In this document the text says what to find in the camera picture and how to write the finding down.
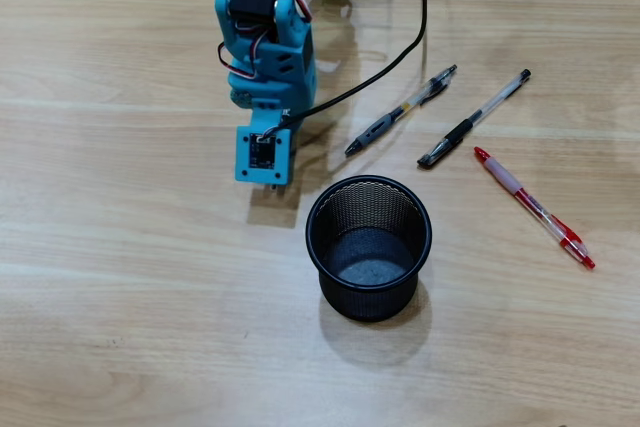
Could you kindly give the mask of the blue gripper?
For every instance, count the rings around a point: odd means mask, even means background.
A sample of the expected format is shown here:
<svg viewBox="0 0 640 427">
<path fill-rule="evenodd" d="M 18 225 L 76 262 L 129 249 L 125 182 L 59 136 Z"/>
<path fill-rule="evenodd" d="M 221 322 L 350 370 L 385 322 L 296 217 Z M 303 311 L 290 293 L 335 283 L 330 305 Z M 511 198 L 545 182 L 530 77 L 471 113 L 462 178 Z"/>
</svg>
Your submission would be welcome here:
<svg viewBox="0 0 640 427">
<path fill-rule="evenodd" d="M 228 75 L 230 98 L 244 109 L 301 113 L 311 107 L 317 85 L 312 31 L 296 34 L 295 46 L 277 43 L 271 36 L 260 31 L 227 32 L 232 66 L 251 76 Z"/>
</svg>

